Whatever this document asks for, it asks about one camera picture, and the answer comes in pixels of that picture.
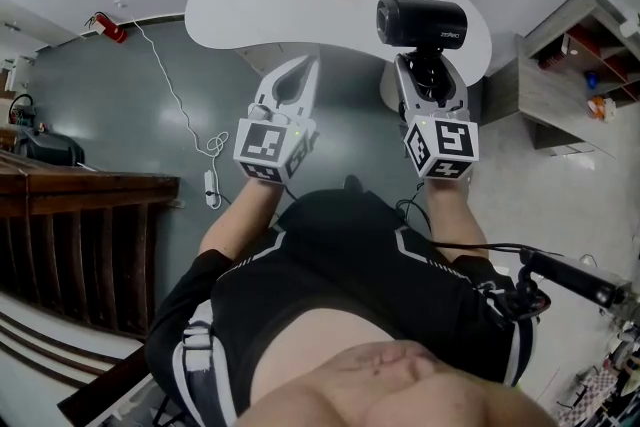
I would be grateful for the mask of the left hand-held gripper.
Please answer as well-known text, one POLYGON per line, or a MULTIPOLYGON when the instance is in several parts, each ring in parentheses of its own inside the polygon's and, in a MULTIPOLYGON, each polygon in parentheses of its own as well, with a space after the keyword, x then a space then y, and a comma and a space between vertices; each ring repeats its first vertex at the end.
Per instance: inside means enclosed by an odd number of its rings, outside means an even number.
POLYGON ((234 146, 234 161, 246 177, 271 184, 288 184, 294 177, 312 151, 316 123, 299 116, 311 114, 319 77, 320 59, 310 55, 290 59, 263 77, 258 104, 239 120, 234 146))

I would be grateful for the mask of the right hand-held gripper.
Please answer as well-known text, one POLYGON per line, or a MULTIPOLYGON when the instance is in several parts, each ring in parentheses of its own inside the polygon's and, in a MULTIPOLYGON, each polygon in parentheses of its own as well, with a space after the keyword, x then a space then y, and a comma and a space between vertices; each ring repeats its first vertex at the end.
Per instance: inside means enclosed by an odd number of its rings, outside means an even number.
POLYGON ((429 115, 404 54, 394 59, 399 113, 407 124, 406 153, 420 179, 462 179, 479 160, 478 125, 470 120, 467 85, 442 59, 451 85, 442 109, 429 115))

